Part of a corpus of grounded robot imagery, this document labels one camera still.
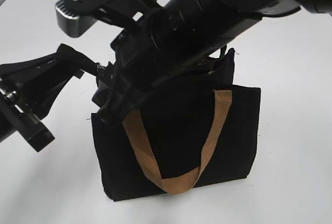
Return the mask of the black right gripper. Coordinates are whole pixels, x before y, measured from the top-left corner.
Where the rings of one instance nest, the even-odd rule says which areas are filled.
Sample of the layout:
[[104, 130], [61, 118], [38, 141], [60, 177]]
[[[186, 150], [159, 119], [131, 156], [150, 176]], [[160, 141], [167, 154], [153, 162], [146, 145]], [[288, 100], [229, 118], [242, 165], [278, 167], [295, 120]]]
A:
[[141, 17], [133, 32], [124, 29], [112, 41], [114, 65], [109, 62], [103, 66], [84, 55], [75, 57], [80, 70], [99, 79], [99, 91], [93, 101], [100, 107], [103, 122], [122, 122], [161, 84], [183, 72], [184, 32], [181, 17], [157, 13]]

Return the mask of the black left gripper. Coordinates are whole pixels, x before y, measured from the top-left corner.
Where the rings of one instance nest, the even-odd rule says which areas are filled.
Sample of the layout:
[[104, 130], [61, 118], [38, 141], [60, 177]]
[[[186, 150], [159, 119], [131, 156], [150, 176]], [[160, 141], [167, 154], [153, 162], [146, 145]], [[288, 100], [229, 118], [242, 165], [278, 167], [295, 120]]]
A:
[[80, 74], [85, 55], [61, 44], [55, 53], [41, 58], [1, 65], [5, 88], [17, 91], [18, 102], [29, 108], [40, 120], [44, 119], [62, 88]]

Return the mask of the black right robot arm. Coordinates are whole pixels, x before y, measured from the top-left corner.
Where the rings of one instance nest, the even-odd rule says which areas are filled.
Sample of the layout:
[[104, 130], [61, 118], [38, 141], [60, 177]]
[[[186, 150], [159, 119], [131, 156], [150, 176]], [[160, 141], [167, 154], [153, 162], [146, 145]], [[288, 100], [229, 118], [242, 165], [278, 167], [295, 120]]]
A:
[[331, 0], [170, 0], [144, 14], [136, 30], [115, 42], [116, 62], [102, 75], [109, 88], [101, 119], [120, 123], [164, 84], [214, 73], [219, 62], [211, 53], [262, 18], [300, 8], [331, 13]]

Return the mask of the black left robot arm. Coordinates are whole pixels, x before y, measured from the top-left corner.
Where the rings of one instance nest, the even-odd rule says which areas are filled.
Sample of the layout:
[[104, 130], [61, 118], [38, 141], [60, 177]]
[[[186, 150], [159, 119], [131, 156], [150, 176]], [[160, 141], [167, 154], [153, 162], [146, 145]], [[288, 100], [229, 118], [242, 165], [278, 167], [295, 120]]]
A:
[[1, 65], [1, 140], [18, 132], [37, 152], [54, 136], [42, 120], [71, 80], [84, 73], [101, 78], [106, 66], [74, 48], [61, 44], [41, 58]]

